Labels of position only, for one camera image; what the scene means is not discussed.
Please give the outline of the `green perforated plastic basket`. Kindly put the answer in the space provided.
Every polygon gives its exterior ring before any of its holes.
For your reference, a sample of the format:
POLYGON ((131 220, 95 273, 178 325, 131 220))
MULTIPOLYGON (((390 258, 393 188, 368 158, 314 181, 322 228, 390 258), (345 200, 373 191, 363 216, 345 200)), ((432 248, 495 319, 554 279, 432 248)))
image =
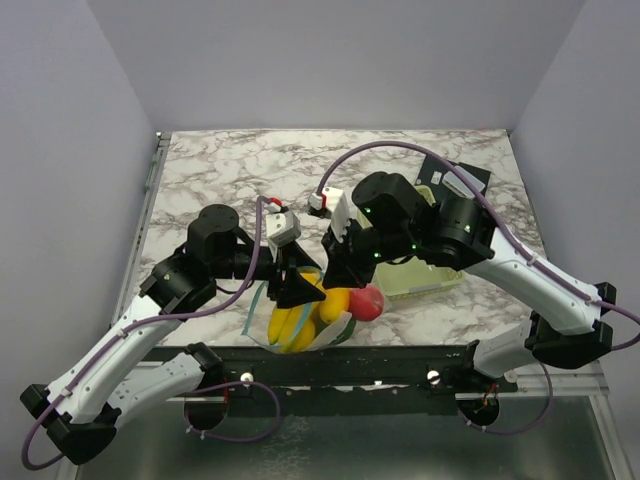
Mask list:
POLYGON ((415 257, 403 264, 399 260, 379 264, 373 277, 374 285, 389 300, 448 292, 464 281, 463 272, 428 265, 415 257))

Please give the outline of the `red toy apple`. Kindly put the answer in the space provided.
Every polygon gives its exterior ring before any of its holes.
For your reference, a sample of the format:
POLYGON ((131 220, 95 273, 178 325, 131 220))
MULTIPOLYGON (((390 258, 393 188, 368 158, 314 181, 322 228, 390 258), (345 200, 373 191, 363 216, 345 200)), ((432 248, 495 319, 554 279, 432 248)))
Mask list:
POLYGON ((371 322, 384 311, 385 297, 373 285, 351 289, 349 292, 348 312, 356 321, 371 322))

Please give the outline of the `orange yellow toy mango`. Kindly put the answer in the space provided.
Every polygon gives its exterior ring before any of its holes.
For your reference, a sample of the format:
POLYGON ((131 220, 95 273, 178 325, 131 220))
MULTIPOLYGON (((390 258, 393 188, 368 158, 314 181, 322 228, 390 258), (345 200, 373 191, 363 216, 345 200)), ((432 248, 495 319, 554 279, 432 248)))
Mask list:
POLYGON ((318 315, 320 320, 330 325, 348 310, 350 290, 348 288, 333 288, 325 292, 325 299, 319 303, 318 315))

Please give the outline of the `yellow toy banana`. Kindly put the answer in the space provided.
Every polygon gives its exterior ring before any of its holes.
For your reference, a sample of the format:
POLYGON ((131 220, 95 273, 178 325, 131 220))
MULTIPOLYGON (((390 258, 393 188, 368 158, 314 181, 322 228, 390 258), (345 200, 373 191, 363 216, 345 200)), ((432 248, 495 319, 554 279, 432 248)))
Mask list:
POLYGON ((299 353, 308 349, 316 338, 315 314, 318 302, 290 309, 275 307, 267 329, 267 339, 280 353, 299 353))

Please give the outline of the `clear zip top bag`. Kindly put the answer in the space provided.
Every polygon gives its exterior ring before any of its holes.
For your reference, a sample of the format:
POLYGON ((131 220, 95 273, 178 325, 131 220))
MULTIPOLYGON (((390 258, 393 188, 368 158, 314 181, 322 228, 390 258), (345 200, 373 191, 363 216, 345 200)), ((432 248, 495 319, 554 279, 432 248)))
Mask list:
POLYGON ((268 283, 263 281, 253 295, 243 336, 276 354, 317 351, 346 342, 388 310, 388 300, 373 284, 326 290, 321 270, 305 267, 301 276, 325 299, 279 308, 268 298, 268 283))

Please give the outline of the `green toy avocado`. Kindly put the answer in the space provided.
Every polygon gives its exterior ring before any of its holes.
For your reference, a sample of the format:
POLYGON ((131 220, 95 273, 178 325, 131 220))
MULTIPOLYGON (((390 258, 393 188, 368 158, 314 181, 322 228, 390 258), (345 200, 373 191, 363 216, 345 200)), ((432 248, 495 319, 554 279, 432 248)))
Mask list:
POLYGON ((356 321, 354 319, 350 319, 343 331, 343 334, 347 339, 349 339, 353 335, 355 327, 356 321))

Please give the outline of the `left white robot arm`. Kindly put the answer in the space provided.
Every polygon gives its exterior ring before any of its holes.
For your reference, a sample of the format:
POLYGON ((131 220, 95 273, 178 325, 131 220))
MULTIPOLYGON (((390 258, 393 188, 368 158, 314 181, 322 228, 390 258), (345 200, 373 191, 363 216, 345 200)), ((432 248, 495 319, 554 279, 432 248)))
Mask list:
POLYGON ((58 458, 83 465, 102 453, 119 428, 150 406, 177 394, 206 395, 225 382, 222 359, 194 343, 173 359, 136 379, 130 372, 164 337, 189 319, 231 306, 254 280, 264 281, 279 307, 317 299, 304 273, 317 263, 297 240, 296 215, 275 199, 256 202, 255 233, 239 225, 230 206, 202 209, 186 240, 156 264, 128 309, 98 343, 58 379, 28 386, 20 400, 57 447, 58 458), (220 280, 239 289, 221 305, 205 309, 220 280))

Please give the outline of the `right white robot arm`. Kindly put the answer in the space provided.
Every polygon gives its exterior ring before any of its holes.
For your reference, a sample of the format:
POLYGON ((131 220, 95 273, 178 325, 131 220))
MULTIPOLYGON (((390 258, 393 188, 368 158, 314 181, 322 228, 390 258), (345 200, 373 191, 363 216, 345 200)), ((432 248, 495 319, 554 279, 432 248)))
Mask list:
POLYGON ((599 303, 614 298, 614 288, 581 282, 537 256, 474 200, 430 204, 403 176, 375 172, 352 195, 325 187, 309 205, 331 221, 322 239, 325 288, 363 287, 377 265, 417 258, 479 277, 531 308, 529 320, 469 346, 471 359, 459 367, 469 390, 534 361, 577 369, 612 350, 613 330, 599 303))

